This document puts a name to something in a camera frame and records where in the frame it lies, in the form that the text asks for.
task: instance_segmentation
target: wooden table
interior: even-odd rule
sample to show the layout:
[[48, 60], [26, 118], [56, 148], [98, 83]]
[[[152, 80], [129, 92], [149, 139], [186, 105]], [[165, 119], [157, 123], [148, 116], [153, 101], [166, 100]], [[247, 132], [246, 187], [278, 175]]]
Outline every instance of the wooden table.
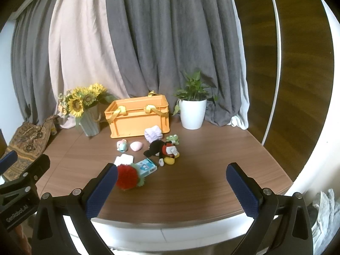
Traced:
[[[198, 130], [187, 130], [174, 119], [171, 133], [178, 134], [180, 157], [174, 165], [164, 165], [146, 177], [143, 187], [122, 191], [114, 188], [99, 218], [120, 223], [153, 227], [183, 227], [208, 223], [242, 212], [225, 178], [229, 163], [237, 162], [244, 172], [261, 187], [284, 193], [292, 181], [246, 130], [238, 127], [217, 127], [204, 122]], [[86, 137], [81, 128], [63, 129], [48, 146], [45, 154], [51, 160], [50, 170], [38, 182], [40, 195], [69, 194], [83, 188], [109, 162], [121, 155], [118, 139], [110, 138], [104, 126], [94, 137]], [[127, 154], [138, 162], [148, 149], [144, 137], [127, 138], [128, 143], [141, 141], [142, 150]]]

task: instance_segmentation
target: red pom-pom toy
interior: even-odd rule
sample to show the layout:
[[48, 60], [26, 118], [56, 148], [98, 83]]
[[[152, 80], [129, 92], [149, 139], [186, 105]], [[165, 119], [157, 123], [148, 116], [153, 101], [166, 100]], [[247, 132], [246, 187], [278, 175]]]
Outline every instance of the red pom-pom toy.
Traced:
[[118, 180], [116, 186], [122, 190], [129, 190], [137, 186], [139, 177], [137, 170], [130, 166], [121, 164], [117, 167]]

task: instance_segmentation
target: purple knit item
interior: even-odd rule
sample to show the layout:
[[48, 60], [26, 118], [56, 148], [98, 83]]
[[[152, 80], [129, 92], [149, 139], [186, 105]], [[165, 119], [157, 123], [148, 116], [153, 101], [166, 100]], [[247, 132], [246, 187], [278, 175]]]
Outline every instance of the purple knit item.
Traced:
[[145, 129], [144, 136], [149, 143], [152, 143], [155, 140], [161, 140], [163, 138], [162, 131], [157, 125]]

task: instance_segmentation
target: blue gripper pad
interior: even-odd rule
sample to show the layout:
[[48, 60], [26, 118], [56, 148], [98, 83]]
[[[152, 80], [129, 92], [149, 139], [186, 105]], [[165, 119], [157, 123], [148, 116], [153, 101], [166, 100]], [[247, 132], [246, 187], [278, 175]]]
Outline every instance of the blue gripper pad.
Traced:
[[3, 174], [7, 169], [18, 160], [16, 151], [12, 150], [7, 153], [4, 158], [0, 160], [0, 174]]
[[237, 163], [227, 166], [226, 177], [245, 214], [256, 219], [263, 202], [260, 186]]
[[96, 178], [91, 179], [84, 187], [82, 203], [85, 205], [85, 213], [88, 219], [98, 216], [117, 179], [117, 167], [109, 163]]

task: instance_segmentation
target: stuffed toy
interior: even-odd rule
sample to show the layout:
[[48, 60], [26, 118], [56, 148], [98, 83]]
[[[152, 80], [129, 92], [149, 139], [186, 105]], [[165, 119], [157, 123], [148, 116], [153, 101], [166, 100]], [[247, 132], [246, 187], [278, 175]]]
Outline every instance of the stuffed toy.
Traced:
[[158, 156], [158, 163], [160, 166], [163, 166], [164, 163], [173, 165], [175, 159], [180, 156], [180, 153], [171, 141], [163, 142], [162, 140], [155, 140], [151, 142], [149, 149], [144, 152], [144, 155], [147, 158]]
[[136, 164], [124, 165], [121, 164], [117, 167], [118, 180], [116, 186], [122, 190], [129, 190], [134, 187], [144, 185], [144, 178], [138, 173], [138, 166]]
[[128, 150], [127, 141], [125, 139], [117, 142], [117, 150], [120, 152], [126, 152]]
[[167, 137], [167, 141], [170, 141], [171, 143], [173, 143], [175, 146], [179, 145], [180, 142], [178, 140], [178, 135], [174, 134], [174, 135], [169, 135]]

